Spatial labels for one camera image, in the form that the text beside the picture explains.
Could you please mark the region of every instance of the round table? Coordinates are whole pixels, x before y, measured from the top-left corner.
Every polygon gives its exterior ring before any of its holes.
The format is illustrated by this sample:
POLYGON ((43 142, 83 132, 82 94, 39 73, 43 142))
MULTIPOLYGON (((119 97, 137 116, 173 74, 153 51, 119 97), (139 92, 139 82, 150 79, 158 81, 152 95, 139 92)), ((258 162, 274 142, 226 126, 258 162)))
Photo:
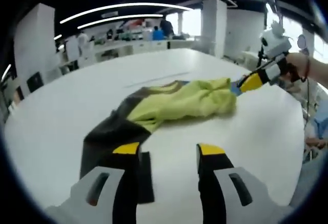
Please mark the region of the round table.
MULTIPOLYGON (((19 179, 41 208, 60 205, 79 180, 83 139, 128 94, 173 80, 239 79, 246 69, 189 49, 116 58, 74 71, 30 94, 9 117, 5 139, 19 179)), ((196 144, 222 147, 235 167, 288 205, 304 148, 300 103, 265 85, 237 99, 231 118, 176 121, 143 145, 150 151, 155 202, 138 205, 139 223, 201 223, 196 144)))

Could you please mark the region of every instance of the bracelet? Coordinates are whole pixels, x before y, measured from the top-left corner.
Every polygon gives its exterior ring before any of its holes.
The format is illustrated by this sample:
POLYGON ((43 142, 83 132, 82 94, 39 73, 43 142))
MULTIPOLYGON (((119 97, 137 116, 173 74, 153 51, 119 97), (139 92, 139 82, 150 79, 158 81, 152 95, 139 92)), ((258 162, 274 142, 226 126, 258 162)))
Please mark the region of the bracelet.
POLYGON ((304 78, 301 78, 302 82, 306 81, 306 79, 308 78, 309 72, 310 72, 310 58, 309 58, 309 56, 306 56, 306 58, 307 58, 306 69, 305 69, 304 78))

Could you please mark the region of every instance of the white pillar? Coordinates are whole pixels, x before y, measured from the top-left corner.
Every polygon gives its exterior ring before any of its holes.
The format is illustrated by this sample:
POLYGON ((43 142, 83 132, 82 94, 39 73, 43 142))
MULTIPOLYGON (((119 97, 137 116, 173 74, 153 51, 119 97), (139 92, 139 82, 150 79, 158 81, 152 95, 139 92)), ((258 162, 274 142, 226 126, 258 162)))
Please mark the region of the white pillar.
POLYGON ((314 53, 314 34, 303 28, 303 35, 306 39, 306 46, 309 50, 310 56, 314 53))
POLYGON ((178 13, 178 34, 182 32, 182 13, 178 13))
POLYGON ((215 56, 222 58, 227 27, 227 4, 220 0, 203 1, 201 36, 215 42, 215 56))
POLYGON ((35 6, 17 25, 14 55, 17 78, 24 97, 30 94, 27 79, 40 72, 44 84, 46 72, 55 66, 55 9, 44 4, 35 6))

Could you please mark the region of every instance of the yellow cloth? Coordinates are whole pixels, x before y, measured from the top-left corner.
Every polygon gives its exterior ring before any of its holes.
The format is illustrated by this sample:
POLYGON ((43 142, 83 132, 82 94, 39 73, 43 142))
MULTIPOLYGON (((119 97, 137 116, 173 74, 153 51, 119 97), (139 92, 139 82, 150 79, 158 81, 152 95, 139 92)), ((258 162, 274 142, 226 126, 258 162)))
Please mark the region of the yellow cloth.
POLYGON ((230 79, 195 80, 177 92, 153 94, 142 100, 127 117, 129 121, 154 132, 165 120, 185 116, 206 117, 229 114, 236 109, 236 95, 230 79))

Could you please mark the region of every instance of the table surface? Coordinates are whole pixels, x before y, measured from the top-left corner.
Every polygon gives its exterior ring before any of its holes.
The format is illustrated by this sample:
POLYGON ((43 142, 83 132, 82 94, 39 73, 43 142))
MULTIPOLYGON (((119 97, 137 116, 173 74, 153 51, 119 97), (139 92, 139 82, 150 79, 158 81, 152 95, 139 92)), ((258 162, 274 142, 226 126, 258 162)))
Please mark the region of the table surface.
MULTIPOLYGON (((79 179, 84 137, 125 96, 176 79, 237 80, 246 73, 189 49, 131 55, 74 71, 33 92, 9 117, 5 139, 13 166, 42 208, 60 205, 79 179)), ((200 142, 223 147, 235 167, 255 175, 275 202, 287 205, 301 169, 303 140, 299 102, 269 85, 239 96, 231 118, 164 124, 142 146, 151 153, 155 202, 138 205, 137 221, 202 222, 200 142)))

